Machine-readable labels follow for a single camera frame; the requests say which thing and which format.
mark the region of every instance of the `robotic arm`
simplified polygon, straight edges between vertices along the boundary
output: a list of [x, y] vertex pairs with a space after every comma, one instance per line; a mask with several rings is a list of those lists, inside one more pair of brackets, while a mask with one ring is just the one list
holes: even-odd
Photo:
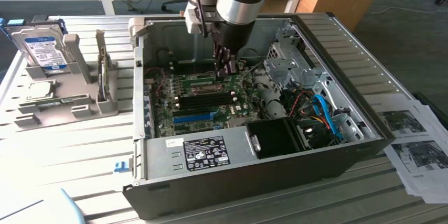
[[264, 0], [190, 0], [186, 22], [190, 33], [214, 39], [216, 79], [239, 72], [238, 51], [246, 46]]

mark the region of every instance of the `circuit board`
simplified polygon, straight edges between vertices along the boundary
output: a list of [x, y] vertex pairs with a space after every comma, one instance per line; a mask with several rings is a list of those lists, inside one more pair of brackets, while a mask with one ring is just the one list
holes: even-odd
[[[259, 119], [243, 90], [247, 68], [223, 81], [215, 81], [214, 72], [175, 74], [164, 71], [154, 76], [152, 82], [156, 137], [219, 130]], [[250, 89], [248, 95], [256, 97], [256, 90]]]

